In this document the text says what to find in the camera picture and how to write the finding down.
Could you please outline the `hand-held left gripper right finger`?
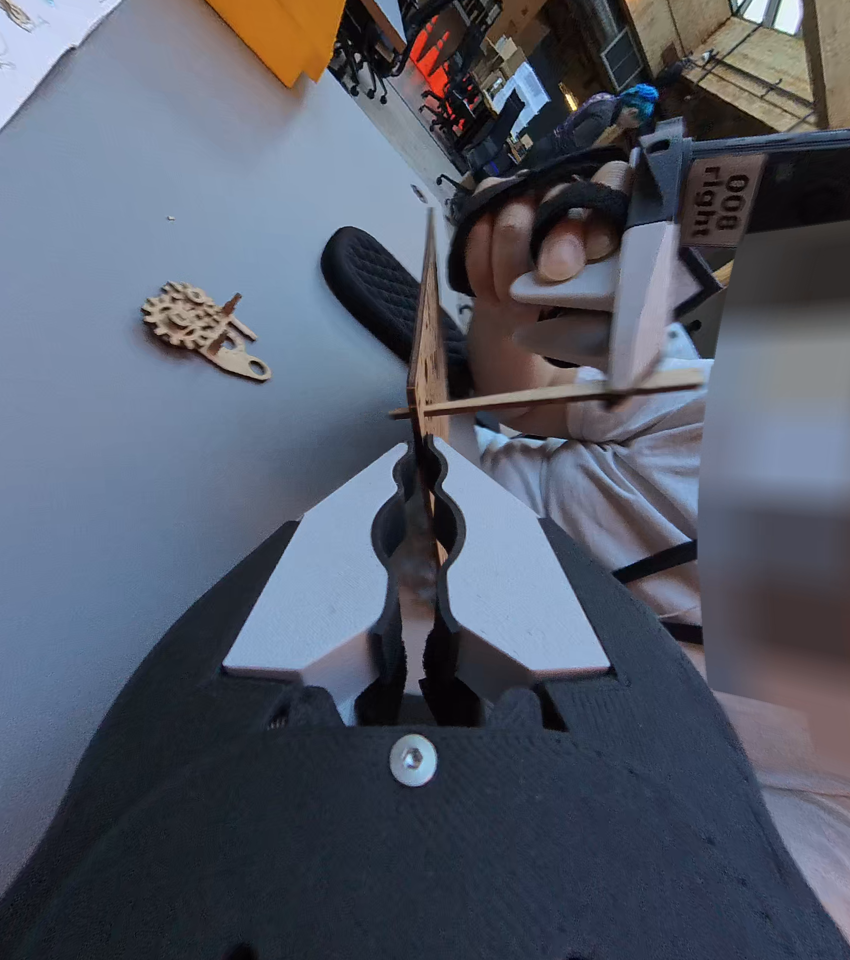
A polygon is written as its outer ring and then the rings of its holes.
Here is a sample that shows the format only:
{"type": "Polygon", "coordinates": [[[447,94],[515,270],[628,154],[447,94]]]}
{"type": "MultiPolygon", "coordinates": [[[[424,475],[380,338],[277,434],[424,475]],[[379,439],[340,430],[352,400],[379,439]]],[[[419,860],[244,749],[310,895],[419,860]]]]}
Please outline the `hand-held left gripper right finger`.
{"type": "Polygon", "coordinates": [[[423,654],[440,726],[476,727],[509,690],[606,676],[611,662],[537,514],[442,438],[421,448],[444,559],[423,654]]]}

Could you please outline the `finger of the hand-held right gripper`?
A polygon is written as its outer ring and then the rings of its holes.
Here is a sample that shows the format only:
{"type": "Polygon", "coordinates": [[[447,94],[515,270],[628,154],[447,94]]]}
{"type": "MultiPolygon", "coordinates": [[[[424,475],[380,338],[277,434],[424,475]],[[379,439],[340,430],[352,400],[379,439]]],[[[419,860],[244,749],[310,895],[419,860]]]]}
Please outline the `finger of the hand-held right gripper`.
{"type": "Polygon", "coordinates": [[[657,371],[671,323],[679,227],[658,221],[627,229],[617,264],[606,380],[609,405],[629,402],[657,371]]]}

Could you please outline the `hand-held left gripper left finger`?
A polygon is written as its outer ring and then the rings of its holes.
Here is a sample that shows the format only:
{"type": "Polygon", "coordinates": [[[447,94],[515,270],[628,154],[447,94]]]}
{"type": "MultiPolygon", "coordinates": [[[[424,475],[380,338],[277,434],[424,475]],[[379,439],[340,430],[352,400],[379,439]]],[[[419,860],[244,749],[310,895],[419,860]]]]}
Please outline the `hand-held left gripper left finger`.
{"type": "Polygon", "coordinates": [[[306,511],[222,661],[225,674],[325,690],[347,726],[400,702],[407,658],[391,559],[407,533],[407,445],[306,511]]]}

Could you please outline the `thin wooden stick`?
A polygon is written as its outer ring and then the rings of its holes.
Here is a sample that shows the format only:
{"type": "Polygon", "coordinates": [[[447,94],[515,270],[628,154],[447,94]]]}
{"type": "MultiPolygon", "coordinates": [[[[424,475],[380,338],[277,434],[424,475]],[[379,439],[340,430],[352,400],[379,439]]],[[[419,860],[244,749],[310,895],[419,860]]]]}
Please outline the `thin wooden stick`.
{"type": "Polygon", "coordinates": [[[510,410],[572,402],[623,402],[633,397],[692,391],[702,387],[704,383],[705,378],[701,371],[683,367],[658,371],[639,387],[631,390],[611,390],[603,379],[589,380],[582,383],[429,402],[420,409],[408,405],[389,411],[387,416],[393,421],[405,421],[417,414],[427,419],[472,411],[510,410]]]}

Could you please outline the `wooden laser-cut parts sheet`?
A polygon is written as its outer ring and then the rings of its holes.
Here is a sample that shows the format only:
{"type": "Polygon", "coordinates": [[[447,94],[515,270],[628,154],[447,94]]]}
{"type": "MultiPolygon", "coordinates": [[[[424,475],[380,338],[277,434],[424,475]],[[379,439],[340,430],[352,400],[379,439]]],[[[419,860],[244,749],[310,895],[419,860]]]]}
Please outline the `wooden laser-cut parts sheet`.
{"type": "Polygon", "coordinates": [[[414,437],[419,489],[424,513],[431,535],[434,558],[439,566],[447,559],[447,552],[434,533],[434,494],[429,474],[429,437],[450,438],[449,418],[428,414],[427,409],[449,400],[445,332],[442,324],[440,286],[438,278],[437,245],[435,240],[435,210],[427,214],[426,246],[417,297],[415,326],[408,361],[407,410],[414,437]]]}

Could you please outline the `wooden gear assembly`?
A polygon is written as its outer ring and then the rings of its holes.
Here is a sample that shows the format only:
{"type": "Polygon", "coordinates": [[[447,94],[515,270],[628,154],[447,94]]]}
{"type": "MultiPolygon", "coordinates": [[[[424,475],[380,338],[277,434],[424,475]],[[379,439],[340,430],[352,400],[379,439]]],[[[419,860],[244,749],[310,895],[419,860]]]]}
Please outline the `wooden gear assembly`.
{"type": "Polygon", "coordinates": [[[170,281],[143,302],[140,312],[152,334],[168,346],[198,354],[233,377],[268,382],[270,367],[248,352],[257,334],[236,316],[240,300],[237,293],[218,304],[199,287],[170,281]]]}

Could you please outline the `person's right forearm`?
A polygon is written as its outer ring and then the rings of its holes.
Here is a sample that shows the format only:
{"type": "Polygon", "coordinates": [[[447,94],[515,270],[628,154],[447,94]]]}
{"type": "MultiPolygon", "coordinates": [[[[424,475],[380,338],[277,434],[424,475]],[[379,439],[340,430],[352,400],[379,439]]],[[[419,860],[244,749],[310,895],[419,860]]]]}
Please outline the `person's right forearm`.
{"type": "MultiPolygon", "coordinates": [[[[491,350],[486,350],[481,343],[472,343],[469,366],[475,393],[483,396],[563,387],[580,380],[605,377],[601,368],[554,366],[541,356],[514,348],[509,342],[493,342],[491,350]]],[[[497,422],[495,430],[510,439],[523,436],[565,440],[572,436],[568,426],[569,408],[569,404],[542,404],[493,410],[479,417],[483,425],[497,422]]]]}

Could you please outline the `person's right hand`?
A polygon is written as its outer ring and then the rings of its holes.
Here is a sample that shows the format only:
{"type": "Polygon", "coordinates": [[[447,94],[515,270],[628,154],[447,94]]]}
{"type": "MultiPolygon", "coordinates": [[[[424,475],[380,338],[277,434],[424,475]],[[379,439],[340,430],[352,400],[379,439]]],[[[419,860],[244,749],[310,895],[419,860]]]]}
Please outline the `person's right hand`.
{"type": "Polygon", "coordinates": [[[567,190],[552,186],[545,193],[525,193],[496,212],[484,215],[471,229],[465,250],[468,281],[475,294],[468,331],[469,346],[514,342],[514,334],[534,327],[540,309],[514,301],[511,286],[535,271],[541,282],[564,282],[576,277],[591,261],[609,256],[621,242],[622,232],[603,214],[575,211],[563,218],[544,239],[539,254],[530,251],[530,239],[539,206],[567,190]]]}

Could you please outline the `black-and-white marker sign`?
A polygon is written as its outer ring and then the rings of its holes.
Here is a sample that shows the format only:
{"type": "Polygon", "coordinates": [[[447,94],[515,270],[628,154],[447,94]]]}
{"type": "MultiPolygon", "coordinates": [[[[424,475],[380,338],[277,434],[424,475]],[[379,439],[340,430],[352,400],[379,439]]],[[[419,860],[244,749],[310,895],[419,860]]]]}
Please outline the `black-and-white marker sign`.
{"type": "Polygon", "coordinates": [[[705,257],[693,246],[680,246],[676,255],[671,294],[672,318],[681,321],[724,289],[705,257]]]}

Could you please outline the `person's white shirt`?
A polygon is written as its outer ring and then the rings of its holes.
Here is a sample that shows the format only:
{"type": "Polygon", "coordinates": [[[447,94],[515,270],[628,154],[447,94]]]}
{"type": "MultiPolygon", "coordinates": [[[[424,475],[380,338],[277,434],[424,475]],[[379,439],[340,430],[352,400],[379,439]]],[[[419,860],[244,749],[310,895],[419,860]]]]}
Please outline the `person's white shirt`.
{"type": "MultiPolygon", "coordinates": [[[[480,414],[479,462],[609,570],[622,569],[696,537],[706,395],[653,394],[613,411],[560,407],[568,438],[519,438],[480,414]]],[[[827,769],[798,711],[718,699],[789,851],[850,942],[850,780],[827,769]]]]}

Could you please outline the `skylight window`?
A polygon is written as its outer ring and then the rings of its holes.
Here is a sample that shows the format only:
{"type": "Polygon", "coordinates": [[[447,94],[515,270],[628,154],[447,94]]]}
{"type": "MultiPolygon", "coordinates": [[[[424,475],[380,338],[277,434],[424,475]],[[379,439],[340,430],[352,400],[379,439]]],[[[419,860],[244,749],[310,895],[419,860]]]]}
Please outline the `skylight window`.
{"type": "Polygon", "coordinates": [[[729,1],[733,16],[791,37],[801,38],[804,2],[795,1],[729,1]]]}

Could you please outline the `black wrist rest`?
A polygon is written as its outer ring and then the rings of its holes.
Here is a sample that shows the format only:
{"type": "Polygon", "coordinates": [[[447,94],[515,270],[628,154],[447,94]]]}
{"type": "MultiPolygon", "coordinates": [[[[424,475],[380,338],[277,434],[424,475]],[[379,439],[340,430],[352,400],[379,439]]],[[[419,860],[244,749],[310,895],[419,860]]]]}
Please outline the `black wrist rest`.
{"type": "Polygon", "coordinates": [[[371,234],[352,225],[329,238],[320,268],[328,288],[353,318],[408,365],[419,281],[371,234]]]}

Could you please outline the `row of black office chairs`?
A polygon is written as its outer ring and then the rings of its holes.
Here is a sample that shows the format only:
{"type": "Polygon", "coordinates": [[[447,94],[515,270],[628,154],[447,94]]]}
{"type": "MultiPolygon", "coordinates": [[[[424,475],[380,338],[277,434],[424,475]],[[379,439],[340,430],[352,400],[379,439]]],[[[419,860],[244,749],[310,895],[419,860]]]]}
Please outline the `row of black office chairs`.
{"type": "Polygon", "coordinates": [[[417,84],[410,107],[429,125],[460,172],[478,173],[503,150],[511,134],[505,123],[518,118],[523,101],[511,93],[496,107],[479,78],[487,66],[489,35],[504,2],[408,1],[346,2],[335,38],[330,71],[353,96],[386,105],[391,88],[405,76],[417,84]],[[455,6],[466,21],[463,41],[446,64],[427,82],[410,61],[410,50],[431,18],[455,6]]]}

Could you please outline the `yellow plastic bin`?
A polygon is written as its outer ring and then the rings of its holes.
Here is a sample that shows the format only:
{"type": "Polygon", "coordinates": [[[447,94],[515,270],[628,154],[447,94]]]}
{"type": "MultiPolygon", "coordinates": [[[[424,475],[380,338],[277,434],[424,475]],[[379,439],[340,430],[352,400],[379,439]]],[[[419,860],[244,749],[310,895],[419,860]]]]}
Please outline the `yellow plastic bin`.
{"type": "Polygon", "coordinates": [[[344,1],[208,1],[207,4],[288,89],[319,82],[334,54],[344,1]]]}

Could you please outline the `wall air vent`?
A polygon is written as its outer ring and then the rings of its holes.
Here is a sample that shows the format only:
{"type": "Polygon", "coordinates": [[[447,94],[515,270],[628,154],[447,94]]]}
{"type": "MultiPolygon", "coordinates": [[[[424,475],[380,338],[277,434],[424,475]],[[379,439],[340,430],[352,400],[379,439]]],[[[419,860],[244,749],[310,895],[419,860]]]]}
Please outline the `wall air vent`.
{"type": "Polygon", "coordinates": [[[646,65],[628,28],[612,37],[599,55],[615,92],[621,93],[646,80],[646,65]]]}

